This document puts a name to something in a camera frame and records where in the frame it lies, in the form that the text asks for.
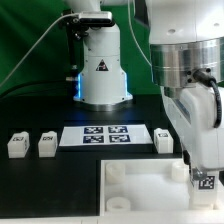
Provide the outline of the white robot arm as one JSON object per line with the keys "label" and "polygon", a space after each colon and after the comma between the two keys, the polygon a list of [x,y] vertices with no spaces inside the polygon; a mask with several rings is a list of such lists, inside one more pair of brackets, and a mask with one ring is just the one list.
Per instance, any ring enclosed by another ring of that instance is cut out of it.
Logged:
{"label": "white robot arm", "polygon": [[84,37],[74,100],[111,109],[132,99],[120,66],[120,30],[103,5],[134,1],[150,29],[147,59],[191,178],[224,170],[224,0],[64,0]]}

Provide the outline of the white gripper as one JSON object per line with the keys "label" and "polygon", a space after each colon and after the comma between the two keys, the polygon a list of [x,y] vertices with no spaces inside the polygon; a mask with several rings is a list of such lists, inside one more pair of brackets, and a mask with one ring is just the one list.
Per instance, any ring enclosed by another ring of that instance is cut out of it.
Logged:
{"label": "white gripper", "polygon": [[178,99],[162,95],[165,112],[178,134],[191,163],[192,181],[203,181],[206,172],[224,170],[224,88],[218,88],[222,102],[222,118],[214,127],[217,112],[214,91],[197,84],[183,88]]}

